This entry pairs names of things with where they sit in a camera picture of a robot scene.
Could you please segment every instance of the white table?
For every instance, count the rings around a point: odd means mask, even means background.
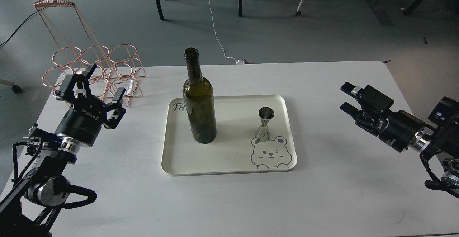
[[[64,176],[98,194],[63,210],[53,236],[406,236],[459,232],[459,203],[424,187],[418,154],[398,153],[354,125],[340,91],[372,85],[411,112],[382,62],[202,66],[216,96],[285,98],[298,162],[289,172],[170,176],[161,170],[167,106],[185,67],[147,67],[144,92],[114,131],[102,129]],[[50,97],[38,120],[51,131],[67,111]],[[439,169],[433,159],[432,167]],[[5,187],[4,197],[10,185]],[[23,201],[33,218],[41,207]]]

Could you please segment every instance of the white tray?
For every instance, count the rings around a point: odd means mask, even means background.
[[[271,172],[295,167],[297,153],[284,98],[280,95],[216,96],[214,103],[217,137],[209,144],[194,140],[183,98],[169,103],[161,162],[165,173]],[[274,118],[268,123],[270,139],[257,142],[254,134],[261,124],[258,111],[264,106],[274,110]]]

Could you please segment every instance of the robotic arm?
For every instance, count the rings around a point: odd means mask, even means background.
[[[35,124],[25,142],[13,144],[13,189],[0,203],[0,237],[51,237],[51,229],[61,209],[72,209],[93,203],[97,194],[87,188],[71,185],[62,176],[65,166],[75,164],[81,146],[92,147],[102,125],[115,129],[123,117],[124,88],[119,88],[111,103],[105,104],[91,94],[89,78],[96,66],[90,65],[81,74],[71,74],[56,91],[56,99],[66,101],[70,108],[54,134],[37,128]],[[107,113],[113,114],[107,119]],[[17,146],[27,146],[30,162],[18,175]],[[36,160],[32,169],[27,169]],[[85,196],[83,201],[65,203],[70,193]],[[33,221],[22,214],[21,197],[44,206]]]
[[[349,103],[340,107],[352,116],[358,127],[399,152],[409,147],[418,151],[432,179],[424,182],[426,187],[459,198],[459,102],[447,97],[441,99],[429,116],[429,121],[436,125],[434,128],[406,111],[391,111],[394,101],[370,85],[361,88],[346,82],[341,91],[361,106],[361,110]],[[433,133],[425,133],[426,128]],[[429,168],[428,162],[435,155],[444,169],[441,178]]]

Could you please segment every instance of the green glass bottle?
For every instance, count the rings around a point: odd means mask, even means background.
[[[183,84],[182,94],[191,132],[197,142],[207,144],[217,136],[212,85],[202,77],[197,49],[186,49],[185,61],[188,80]]]

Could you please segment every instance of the bear drawing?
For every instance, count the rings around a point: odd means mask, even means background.
[[[292,161],[292,155],[287,150],[287,140],[278,136],[274,140],[261,142],[259,137],[252,139],[254,152],[251,160],[257,168],[280,168],[287,167]]]

